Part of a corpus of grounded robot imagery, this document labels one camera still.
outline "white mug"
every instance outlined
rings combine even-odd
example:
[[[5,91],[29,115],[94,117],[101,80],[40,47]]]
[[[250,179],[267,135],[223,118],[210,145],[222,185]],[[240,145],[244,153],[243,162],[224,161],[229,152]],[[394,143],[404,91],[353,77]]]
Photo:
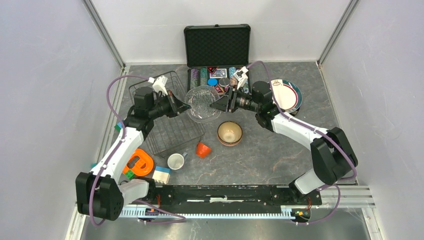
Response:
[[[183,167],[184,160],[187,157],[187,152],[184,152],[182,155],[179,153],[174,153],[168,157],[168,167],[172,170],[178,170]]]

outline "case lid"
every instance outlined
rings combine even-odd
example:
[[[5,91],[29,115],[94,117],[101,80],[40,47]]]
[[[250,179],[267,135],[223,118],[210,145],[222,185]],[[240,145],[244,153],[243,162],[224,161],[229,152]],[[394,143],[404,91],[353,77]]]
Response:
[[[189,68],[249,64],[251,27],[240,25],[187,26],[185,53]]]

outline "beige bowl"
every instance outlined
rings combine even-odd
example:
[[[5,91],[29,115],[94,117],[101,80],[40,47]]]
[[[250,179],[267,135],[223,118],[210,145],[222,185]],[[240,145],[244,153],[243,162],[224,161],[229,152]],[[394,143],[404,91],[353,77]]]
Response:
[[[234,121],[225,121],[221,123],[217,131],[218,140],[225,146],[235,146],[243,136],[242,127]]]

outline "orange plastic toy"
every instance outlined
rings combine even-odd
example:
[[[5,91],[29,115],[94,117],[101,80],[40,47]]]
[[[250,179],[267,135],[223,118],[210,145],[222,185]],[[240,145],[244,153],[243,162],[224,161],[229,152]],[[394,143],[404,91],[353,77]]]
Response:
[[[199,142],[197,144],[197,148],[196,148],[196,154],[201,157],[204,158],[206,157],[208,154],[210,154],[212,151],[212,149],[210,149],[208,146],[206,146],[205,144]]]
[[[137,160],[137,162],[135,163],[135,165],[131,168],[131,171],[139,176],[139,177],[143,177],[146,176],[147,174],[149,174],[152,170],[153,170],[153,159],[142,149],[137,148],[134,152],[134,154],[132,154],[131,158],[129,159],[128,163],[131,163],[135,157],[139,157],[139,159]],[[123,168],[123,174],[127,174],[127,172],[130,170],[130,168],[128,167],[128,164],[125,165],[125,167]]]

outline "clear glass plate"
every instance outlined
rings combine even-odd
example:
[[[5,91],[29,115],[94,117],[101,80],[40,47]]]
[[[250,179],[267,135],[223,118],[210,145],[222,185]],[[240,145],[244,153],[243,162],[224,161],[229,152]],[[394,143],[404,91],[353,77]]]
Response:
[[[187,92],[184,101],[191,106],[187,110],[188,116],[197,123],[208,123],[217,119],[221,111],[210,107],[211,103],[218,100],[220,96],[213,86],[202,85]]]

